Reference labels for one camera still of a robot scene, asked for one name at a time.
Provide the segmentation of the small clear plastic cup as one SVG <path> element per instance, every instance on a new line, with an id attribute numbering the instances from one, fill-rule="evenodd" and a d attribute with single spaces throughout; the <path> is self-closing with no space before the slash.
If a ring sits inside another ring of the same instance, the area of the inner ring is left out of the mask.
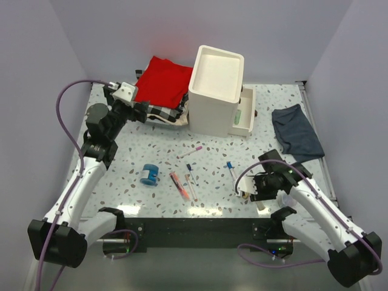
<path id="1" fill-rule="evenodd" d="M 277 197 L 277 202 L 280 207 L 295 207 L 298 202 L 286 193 L 281 193 Z"/>

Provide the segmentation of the beige cork eraser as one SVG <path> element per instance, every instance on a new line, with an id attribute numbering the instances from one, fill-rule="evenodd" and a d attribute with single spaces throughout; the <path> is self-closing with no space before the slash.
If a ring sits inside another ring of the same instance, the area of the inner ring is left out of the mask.
<path id="1" fill-rule="evenodd" d="M 259 211 L 262 211 L 265 209 L 265 206 L 261 201 L 257 201 L 256 204 Z"/>

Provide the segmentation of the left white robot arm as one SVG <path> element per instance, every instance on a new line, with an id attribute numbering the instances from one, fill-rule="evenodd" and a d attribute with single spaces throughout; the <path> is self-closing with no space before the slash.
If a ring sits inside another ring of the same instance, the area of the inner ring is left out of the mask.
<path id="1" fill-rule="evenodd" d="M 137 87 L 110 82 L 103 87 L 106 102 L 87 110 L 86 131 L 76 169 L 55 205 L 42 220 L 32 220 L 27 233 L 35 258 L 43 263 L 77 268 L 88 247 L 104 235 L 119 238 L 127 231 L 123 211 L 103 207 L 86 222 L 84 208 L 99 180 L 114 160 L 115 141 L 128 121 L 145 122 L 146 103 L 135 102 Z"/>

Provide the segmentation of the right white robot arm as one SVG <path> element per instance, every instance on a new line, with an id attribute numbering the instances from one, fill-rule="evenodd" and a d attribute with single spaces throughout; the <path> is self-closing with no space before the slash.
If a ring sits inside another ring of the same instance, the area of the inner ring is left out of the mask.
<path id="1" fill-rule="evenodd" d="M 258 159 L 264 171 L 252 177 L 256 191 L 251 201 L 275 199 L 283 191 L 316 222 L 311 225 L 293 207 L 284 206 L 271 215 L 273 236 L 289 235 L 300 240 L 319 255 L 344 287 L 382 272 L 381 238 L 375 232 L 365 232 L 340 211 L 300 162 L 287 164 L 277 150 L 266 152 Z"/>

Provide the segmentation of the black white checkered cloth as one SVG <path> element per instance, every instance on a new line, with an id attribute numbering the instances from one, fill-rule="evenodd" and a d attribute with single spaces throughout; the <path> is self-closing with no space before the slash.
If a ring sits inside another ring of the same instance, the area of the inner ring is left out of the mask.
<path id="1" fill-rule="evenodd" d="M 180 100 L 178 106 L 175 109 L 167 107 L 160 107 L 156 105 L 149 105 L 148 107 L 148 120 L 157 120 L 165 124 L 174 126 L 184 126 L 189 123 L 188 120 L 188 105 L 189 96 L 188 93 L 184 94 Z"/>

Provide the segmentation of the red folded t-shirt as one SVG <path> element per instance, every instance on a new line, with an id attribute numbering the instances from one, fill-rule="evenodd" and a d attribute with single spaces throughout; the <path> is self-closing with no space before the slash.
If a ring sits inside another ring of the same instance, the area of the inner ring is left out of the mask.
<path id="1" fill-rule="evenodd" d="M 175 109 L 188 92 L 193 69 L 154 56 L 138 79 L 136 102 Z"/>

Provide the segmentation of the blue cap white marker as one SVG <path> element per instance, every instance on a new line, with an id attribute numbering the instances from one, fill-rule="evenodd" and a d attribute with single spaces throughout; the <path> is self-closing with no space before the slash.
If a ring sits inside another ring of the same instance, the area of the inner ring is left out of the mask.
<path id="1" fill-rule="evenodd" d="M 235 173 L 235 169 L 234 167 L 232 166 L 232 163 L 230 161 L 227 161 L 226 162 L 226 165 L 227 165 L 227 168 L 229 169 L 229 172 L 232 176 L 232 181 L 233 181 L 233 188 L 235 188 L 235 185 L 236 185 L 236 181 L 237 181 L 237 175 Z"/>

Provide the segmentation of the beige folded cloth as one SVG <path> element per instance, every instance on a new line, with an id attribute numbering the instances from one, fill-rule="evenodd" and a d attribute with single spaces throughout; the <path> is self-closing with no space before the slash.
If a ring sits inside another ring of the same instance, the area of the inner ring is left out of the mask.
<path id="1" fill-rule="evenodd" d="M 176 109 L 149 105 L 146 124 L 178 130 L 189 124 L 189 101 L 182 101 Z"/>

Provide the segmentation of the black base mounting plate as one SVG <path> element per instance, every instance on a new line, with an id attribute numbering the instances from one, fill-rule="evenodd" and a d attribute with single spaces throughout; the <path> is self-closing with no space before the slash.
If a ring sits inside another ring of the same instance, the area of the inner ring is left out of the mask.
<path id="1" fill-rule="evenodd" d="M 146 253 L 149 248 L 236 249 L 243 243 L 256 244 L 265 249 L 292 251 L 294 239 L 281 230 L 270 218 L 127 218 L 126 228 L 133 235 L 105 234 L 101 237 L 103 251 L 124 253 L 136 247 Z"/>

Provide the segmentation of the dark blue cloth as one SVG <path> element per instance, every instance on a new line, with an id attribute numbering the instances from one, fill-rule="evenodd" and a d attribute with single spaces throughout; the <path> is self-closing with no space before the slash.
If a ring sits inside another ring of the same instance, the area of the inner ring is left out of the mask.
<path id="1" fill-rule="evenodd" d="M 275 136 L 283 154 L 292 155 L 296 162 L 307 162 L 325 156 L 312 125 L 299 104 L 272 112 Z"/>

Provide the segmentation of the pink cap marker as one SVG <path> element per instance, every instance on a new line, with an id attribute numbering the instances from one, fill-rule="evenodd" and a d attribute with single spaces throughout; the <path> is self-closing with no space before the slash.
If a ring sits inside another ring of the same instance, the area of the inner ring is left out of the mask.
<path id="1" fill-rule="evenodd" d="M 194 149 L 191 149 L 191 150 L 189 150 L 188 152 L 185 152 L 185 153 L 182 153 L 182 154 L 180 154 L 180 155 L 178 155 L 178 156 L 176 156 L 178 159 L 183 159 L 184 157 L 186 157 L 186 156 L 189 156 L 189 155 L 191 155 L 192 153 L 195 153 L 195 152 L 197 152 L 197 151 L 199 151 L 199 150 L 201 150 L 202 149 L 202 146 L 198 146 L 198 147 L 195 147 Z"/>

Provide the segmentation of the blue tape dispenser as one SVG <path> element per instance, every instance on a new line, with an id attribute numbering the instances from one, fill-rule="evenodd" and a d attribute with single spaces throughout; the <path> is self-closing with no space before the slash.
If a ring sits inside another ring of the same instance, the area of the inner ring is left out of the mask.
<path id="1" fill-rule="evenodd" d="M 139 181 L 147 186 L 155 186 L 158 181 L 159 167 L 154 164 L 144 164 Z"/>

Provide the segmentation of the red orange marker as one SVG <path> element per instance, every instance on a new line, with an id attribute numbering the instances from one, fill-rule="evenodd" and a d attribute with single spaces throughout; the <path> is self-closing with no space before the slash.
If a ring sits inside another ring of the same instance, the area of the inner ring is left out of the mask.
<path id="1" fill-rule="evenodd" d="M 175 187 L 178 189 L 178 192 L 180 193 L 182 198 L 185 201 L 188 201 L 190 199 L 189 194 L 187 193 L 187 191 L 185 190 L 185 188 L 181 184 L 181 182 L 180 182 L 180 180 L 178 178 L 178 175 L 175 172 L 170 172 L 169 176 L 171 177 Z"/>

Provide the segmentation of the brown cap white marker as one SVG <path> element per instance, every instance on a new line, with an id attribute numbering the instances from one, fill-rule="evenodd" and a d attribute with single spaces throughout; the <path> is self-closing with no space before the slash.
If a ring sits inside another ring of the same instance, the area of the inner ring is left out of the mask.
<path id="1" fill-rule="evenodd" d="M 190 175 L 189 174 L 185 174 L 185 179 L 186 179 L 186 183 L 187 183 L 187 185 L 189 187 L 190 194 L 191 194 L 194 202 L 197 202 L 198 201 L 198 197 L 197 197 L 196 192 L 195 192 L 195 190 L 193 188 L 193 183 L 192 183 L 192 181 L 190 179 Z"/>

